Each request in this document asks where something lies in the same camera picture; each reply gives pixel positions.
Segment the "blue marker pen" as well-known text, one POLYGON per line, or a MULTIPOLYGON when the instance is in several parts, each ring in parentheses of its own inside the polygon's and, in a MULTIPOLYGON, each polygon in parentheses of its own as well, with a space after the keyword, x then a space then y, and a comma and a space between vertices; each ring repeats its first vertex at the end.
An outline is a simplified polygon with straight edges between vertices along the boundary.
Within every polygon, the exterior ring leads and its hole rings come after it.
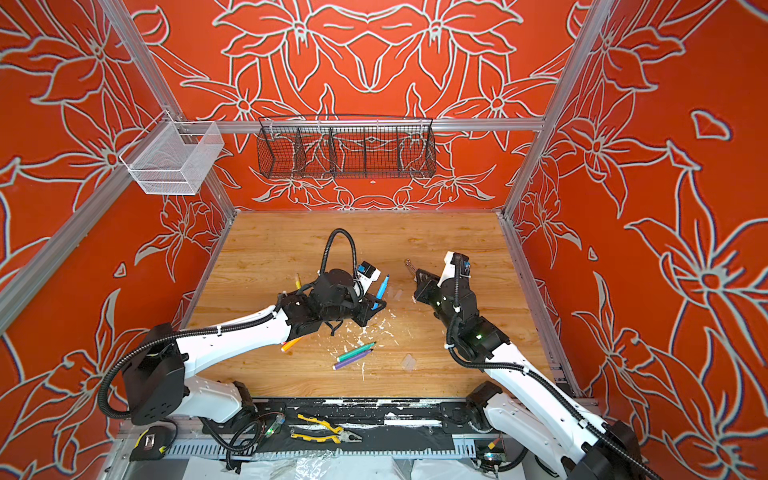
POLYGON ((390 279, 390 276, 386 275, 384 277, 384 280, 381 282, 381 284, 379 286, 379 289, 378 289, 377 294, 376 294, 376 302, 374 303, 374 306, 373 306, 374 310, 376 310, 377 308, 379 308, 382 305, 381 301, 383 300, 383 296, 386 293, 386 290, 388 288, 389 279, 390 279))

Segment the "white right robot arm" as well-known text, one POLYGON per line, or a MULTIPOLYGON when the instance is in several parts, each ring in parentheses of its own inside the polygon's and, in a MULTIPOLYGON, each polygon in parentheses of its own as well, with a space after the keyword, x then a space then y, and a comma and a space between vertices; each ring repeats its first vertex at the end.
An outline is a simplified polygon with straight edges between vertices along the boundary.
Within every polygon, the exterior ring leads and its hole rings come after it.
POLYGON ((543 375, 497 326, 480 314, 470 288, 470 261, 448 252, 441 274, 409 269, 413 298, 432 308, 445 327, 444 348, 461 367, 489 381, 469 402, 490 427, 518 442, 522 462, 532 456, 534 477, 553 479, 656 479, 645 465, 634 430, 608 422, 543 375))

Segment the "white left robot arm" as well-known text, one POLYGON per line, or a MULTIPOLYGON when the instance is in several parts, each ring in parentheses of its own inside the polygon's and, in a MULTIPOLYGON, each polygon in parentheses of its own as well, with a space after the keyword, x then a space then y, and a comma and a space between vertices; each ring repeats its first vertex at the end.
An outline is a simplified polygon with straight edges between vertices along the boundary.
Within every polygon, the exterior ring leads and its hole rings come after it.
POLYGON ((99 410, 135 425, 175 415, 217 424, 233 420, 246 409, 247 388, 207 380, 201 372, 311 335, 322 326, 337 331, 352 321, 364 327, 385 308, 385 300, 370 291, 381 276, 378 268, 358 259, 349 271, 327 264, 323 258, 315 280, 279 294, 274 304, 253 314, 197 329, 155 326, 104 374, 96 394, 99 410))

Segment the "green marker pen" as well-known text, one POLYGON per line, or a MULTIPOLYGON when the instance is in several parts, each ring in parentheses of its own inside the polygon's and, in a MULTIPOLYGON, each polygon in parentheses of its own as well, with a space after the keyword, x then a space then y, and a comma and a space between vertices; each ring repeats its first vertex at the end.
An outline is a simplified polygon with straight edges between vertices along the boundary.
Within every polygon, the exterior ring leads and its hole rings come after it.
POLYGON ((363 352, 366 352, 366 351, 372 349, 376 345, 376 343, 377 342, 371 342, 371 343, 362 345, 362 346, 360 346, 360 347, 358 347, 358 348, 356 348, 356 349, 354 349, 352 351, 349 351, 349 352, 339 356, 337 358, 337 363, 344 362, 344 361, 346 361, 346 360, 348 360, 350 358, 353 358, 353 357, 355 357, 357 355, 362 354, 363 352))

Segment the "purple marker pen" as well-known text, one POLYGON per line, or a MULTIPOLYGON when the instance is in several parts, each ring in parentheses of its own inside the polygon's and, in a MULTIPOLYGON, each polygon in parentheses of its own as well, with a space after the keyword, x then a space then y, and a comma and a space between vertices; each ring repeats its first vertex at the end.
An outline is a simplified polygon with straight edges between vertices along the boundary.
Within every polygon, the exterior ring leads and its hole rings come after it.
POLYGON ((358 362, 358 361, 364 359, 366 356, 368 356, 372 352, 373 352, 373 350, 369 349, 369 350, 363 351, 363 352, 361 352, 361 353, 359 353, 357 355, 354 355, 354 356, 351 356, 351 357, 346 358, 344 360, 341 360, 341 361, 337 362, 336 364, 334 364, 332 369, 334 371, 337 371, 337 370, 340 370, 342 368, 345 368, 346 366, 348 366, 350 364, 353 364, 355 362, 358 362))

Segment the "orange highlighter pen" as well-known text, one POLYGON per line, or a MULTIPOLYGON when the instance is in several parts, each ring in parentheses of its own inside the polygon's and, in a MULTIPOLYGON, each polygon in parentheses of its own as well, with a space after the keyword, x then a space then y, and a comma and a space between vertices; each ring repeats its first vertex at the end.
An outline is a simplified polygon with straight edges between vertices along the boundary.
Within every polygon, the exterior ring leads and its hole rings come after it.
POLYGON ((287 352, 287 351, 289 351, 289 350, 290 350, 292 347, 294 347, 294 346, 295 346, 295 345, 296 345, 296 344, 297 344, 299 341, 300 341, 300 338, 295 338, 295 339, 293 339, 293 340, 290 340, 290 341, 287 341, 287 342, 285 342, 285 343, 284 343, 284 344, 281 346, 281 351, 282 351, 282 352, 287 352))

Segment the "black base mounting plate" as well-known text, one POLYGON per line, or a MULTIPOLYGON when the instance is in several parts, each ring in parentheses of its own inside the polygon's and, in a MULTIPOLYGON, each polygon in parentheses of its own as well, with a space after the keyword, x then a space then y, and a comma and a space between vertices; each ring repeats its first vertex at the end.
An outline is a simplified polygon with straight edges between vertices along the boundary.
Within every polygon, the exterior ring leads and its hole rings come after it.
POLYGON ((459 438, 473 439, 477 449, 495 450, 512 445, 509 436, 490 426, 481 408, 465 398, 256 398, 232 420, 217 424, 205 420, 202 432, 218 440, 235 440, 251 448, 282 450, 298 446, 290 438, 292 427, 317 431, 297 418, 298 414, 327 420, 363 437, 347 443, 349 449, 400 450, 448 449, 459 438))

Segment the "left black tape measure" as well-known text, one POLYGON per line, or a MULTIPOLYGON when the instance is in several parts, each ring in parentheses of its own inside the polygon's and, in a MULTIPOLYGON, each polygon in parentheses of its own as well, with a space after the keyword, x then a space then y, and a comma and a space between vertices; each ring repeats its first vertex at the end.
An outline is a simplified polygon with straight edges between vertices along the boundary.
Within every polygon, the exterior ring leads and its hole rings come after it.
POLYGON ((145 430, 132 449, 129 461, 154 461, 163 459, 173 446, 178 434, 176 426, 154 425, 145 430))

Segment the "yellow handled pliers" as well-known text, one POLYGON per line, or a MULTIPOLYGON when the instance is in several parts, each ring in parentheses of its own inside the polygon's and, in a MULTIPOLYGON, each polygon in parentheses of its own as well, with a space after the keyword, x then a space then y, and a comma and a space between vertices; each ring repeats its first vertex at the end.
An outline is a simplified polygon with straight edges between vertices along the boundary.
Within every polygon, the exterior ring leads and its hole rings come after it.
POLYGON ((294 427, 290 430, 290 438, 295 440, 301 440, 312 443, 327 443, 332 442, 334 444, 347 444, 347 443, 362 443, 363 437, 353 431, 346 430, 340 425, 334 425, 327 420, 320 418, 306 416, 298 414, 297 418, 307 425, 314 425, 318 427, 317 431, 309 431, 306 428, 296 429, 294 427))

